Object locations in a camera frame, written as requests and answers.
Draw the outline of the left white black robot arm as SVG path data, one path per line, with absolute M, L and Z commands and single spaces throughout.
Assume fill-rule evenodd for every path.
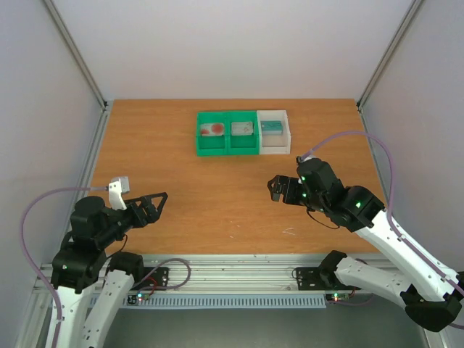
M 71 230 L 52 261 L 51 284 L 59 301 L 49 326 L 47 347 L 102 347 L 125 295 L 146 280 L 139 254 L 105 249 L 132 228 L 159 220 L 167 201 L 165 192 L 125 201 L 125 210 L 106 206 L 99 196 L 75 204 Z

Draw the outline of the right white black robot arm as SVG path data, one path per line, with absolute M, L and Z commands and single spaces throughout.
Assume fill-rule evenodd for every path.
M 274 202 L 324 214 L 377 248 L 397 269 L 391 273 L 333 250 L 318 267 L 327 289 L 369 291 L 401 307 L 420 327 L 453 326 L 463 308 L 463 274 L 438 261 L 388 216 L 384 203 L 362 186 L 344 186 L 321 159 L 297 158 L 297 176 L 276 175 L 267 188 Z

